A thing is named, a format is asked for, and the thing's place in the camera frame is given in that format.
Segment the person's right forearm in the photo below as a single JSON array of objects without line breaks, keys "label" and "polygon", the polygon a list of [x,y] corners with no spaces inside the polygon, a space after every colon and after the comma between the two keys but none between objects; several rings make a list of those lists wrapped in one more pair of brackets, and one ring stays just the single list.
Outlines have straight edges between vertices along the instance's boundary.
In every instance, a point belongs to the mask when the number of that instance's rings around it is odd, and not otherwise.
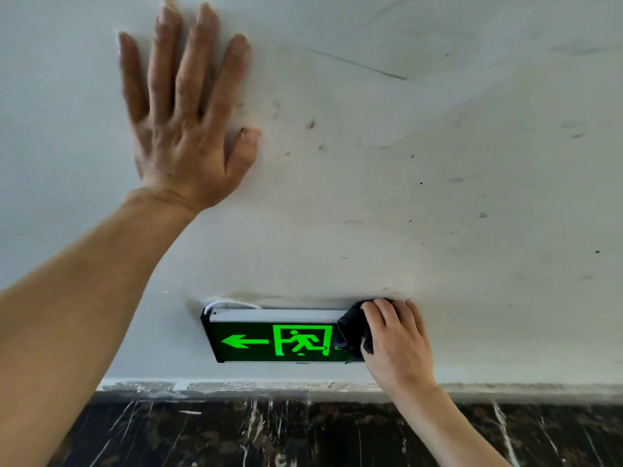
[{"label": "person's right forearm", "polygon": [[511,467],[438,384],[401,384],[388,395],[440,467]]}]

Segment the person's left forearm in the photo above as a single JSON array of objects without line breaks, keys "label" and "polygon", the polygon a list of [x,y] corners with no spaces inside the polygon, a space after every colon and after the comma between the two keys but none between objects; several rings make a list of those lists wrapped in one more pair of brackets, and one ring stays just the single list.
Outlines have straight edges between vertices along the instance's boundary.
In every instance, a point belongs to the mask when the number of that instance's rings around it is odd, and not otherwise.
[{"label": "person's left forearm", "polygon": [[153,271],[200,207],[140,188],[0,292],[0,467],[45,467],[118,352]]}]

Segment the person's left hand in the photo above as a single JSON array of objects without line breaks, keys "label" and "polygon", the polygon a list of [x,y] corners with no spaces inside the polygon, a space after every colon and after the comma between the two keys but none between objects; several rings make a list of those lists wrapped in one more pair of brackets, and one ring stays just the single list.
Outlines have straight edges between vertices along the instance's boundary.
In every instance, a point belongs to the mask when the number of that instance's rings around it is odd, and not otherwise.
[{"label": "person's left hand", "polygon": [[235,35],[216,75],[209,79],[213,50],[199,116],[178,119],[175,84],[180,63],[176,63],[176,56],[182,28],[180,11],[172,2],[165,2],[154,25],[147,74],[143,77],[149,113],[142,122],[131,124],[129,120],[129,124],[136,140],[134,157],[142,190],[197,215],[221,203],[245,178],[226,174],[235,140],[227,145],[226,137],[238,107],[251,48],[245,36]]}]

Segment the person's right hand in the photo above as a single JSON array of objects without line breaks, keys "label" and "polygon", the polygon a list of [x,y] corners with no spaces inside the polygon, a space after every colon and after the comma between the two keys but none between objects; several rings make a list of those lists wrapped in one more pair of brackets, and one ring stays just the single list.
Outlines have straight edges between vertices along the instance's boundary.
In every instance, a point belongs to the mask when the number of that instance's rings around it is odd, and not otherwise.
[{"label": "person's right hand", "polygon": [[364,356],[364,363],[378,386],[388,392],[401,384],[437,384],[434,377],[434,361],[429,339],[416,329],[414,316],[406,301],[395,300],[402,326],[384,330],[378,308],[372,302],[362,305],[371,328],[374,354]]}]

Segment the black cleaning cloth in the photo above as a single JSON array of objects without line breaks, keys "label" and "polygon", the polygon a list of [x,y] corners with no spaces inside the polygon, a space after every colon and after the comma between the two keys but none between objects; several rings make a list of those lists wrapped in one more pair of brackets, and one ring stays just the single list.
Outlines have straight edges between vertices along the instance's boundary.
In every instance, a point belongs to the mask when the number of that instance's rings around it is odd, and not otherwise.
[{"label": "black cleaning cloth", "polygon": [[372,299],[354,303],[337,321],[334,346],[347,354],[347,363],[364,362],[364,356],[361,355],[361,338],[372,336],[370,325],[361,308],[367,302],[371,303]]}]

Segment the green lit exit sign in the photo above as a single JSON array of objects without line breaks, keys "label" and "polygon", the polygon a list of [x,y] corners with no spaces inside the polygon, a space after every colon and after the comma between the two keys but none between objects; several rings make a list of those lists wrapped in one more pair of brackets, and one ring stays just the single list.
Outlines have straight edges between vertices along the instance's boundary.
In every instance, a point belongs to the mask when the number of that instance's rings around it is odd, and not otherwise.
[{"label": "green lit exit sign", "polygon": [[219,363],[349,363],[337,344],[345,310],[214,306],[200,316]]}]

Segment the dark marble baseboard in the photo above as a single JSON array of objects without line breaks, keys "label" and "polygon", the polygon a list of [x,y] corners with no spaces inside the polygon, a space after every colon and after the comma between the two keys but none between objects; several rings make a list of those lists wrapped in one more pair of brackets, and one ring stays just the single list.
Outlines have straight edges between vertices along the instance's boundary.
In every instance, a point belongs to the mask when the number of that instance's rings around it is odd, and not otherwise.
[{"label": "dark marble baseboard", "polygon": [[[49,467],[438,467],[373,385],[100,388]],[[623,385],[446,385],[514,467],[623,467]]]}]

